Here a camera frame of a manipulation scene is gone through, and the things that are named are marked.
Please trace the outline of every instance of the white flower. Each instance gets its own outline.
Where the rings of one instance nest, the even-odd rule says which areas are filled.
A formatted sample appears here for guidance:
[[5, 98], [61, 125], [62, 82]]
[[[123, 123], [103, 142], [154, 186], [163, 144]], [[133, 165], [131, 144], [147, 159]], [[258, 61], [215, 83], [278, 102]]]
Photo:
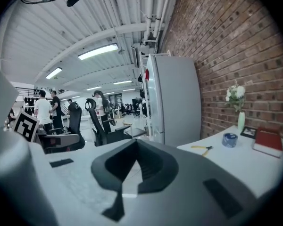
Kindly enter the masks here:
[[236, 86], [236, 85], [232, 85], [230, 88], [231, 88], [233, 91], [237, 90], [237, 86]]
[[226, 97], [230, 97], [230, 96], [231, 96], [230, 89], [227, 89], [227, 91], [226, 91]]
[[236, 93], [237, 93], [237, 98], [243, 97], [245, 93], [245, 88], [243, 86], [238, 86]]

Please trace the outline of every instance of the picture frame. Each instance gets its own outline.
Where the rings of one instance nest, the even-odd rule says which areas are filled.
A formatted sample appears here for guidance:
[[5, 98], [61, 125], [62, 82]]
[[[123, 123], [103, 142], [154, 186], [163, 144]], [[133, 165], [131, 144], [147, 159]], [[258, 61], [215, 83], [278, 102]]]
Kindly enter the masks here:
[[257, 129], [245, 126], [240, 135], [251, 139], [255, 139], [256, 134], [257, 134]]

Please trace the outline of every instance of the white refrigerator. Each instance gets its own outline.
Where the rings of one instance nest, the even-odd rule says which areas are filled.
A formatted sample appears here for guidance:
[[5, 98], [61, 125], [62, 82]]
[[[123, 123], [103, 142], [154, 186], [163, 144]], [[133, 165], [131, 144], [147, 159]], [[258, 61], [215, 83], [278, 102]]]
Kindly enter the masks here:
[[170, 146], [198, 141], [201, 100], [193, 60], [150, 55], [147, 69], [152, 140]]

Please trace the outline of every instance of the ceiling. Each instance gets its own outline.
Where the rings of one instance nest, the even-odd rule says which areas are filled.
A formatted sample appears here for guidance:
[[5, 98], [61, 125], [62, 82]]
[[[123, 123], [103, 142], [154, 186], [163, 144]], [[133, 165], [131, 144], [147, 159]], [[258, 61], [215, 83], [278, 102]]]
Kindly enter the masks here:
[[[102, 86], [112, 92], [138, 88], [138, 71], [130, 47], [140, 43], [146, 26], [148, 0], [80, 0], [73, 7], [66, 0], [26, 5], [20, 1], [6, 12], [0, 25], [0, 67], [10, 81], [86, 92]], [[151, 30], [157, 0], [154, 0]], [[165, 20], [173, 6], [168, 6]], [[78, 55], [111, 43], [113, 51], [85, 60]], [[61, 67], [57, 78], [45, 77]], [[132, 83], [114, 85], [114, 82]]]

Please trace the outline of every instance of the green vase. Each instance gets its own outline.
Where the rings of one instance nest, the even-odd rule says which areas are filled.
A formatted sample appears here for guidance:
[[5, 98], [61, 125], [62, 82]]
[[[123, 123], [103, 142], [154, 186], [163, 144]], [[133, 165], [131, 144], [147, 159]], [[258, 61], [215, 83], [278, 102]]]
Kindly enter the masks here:
[[238, 130], [242, 131], [245, 124], [245, 113], [240, 112], [238, 117]]

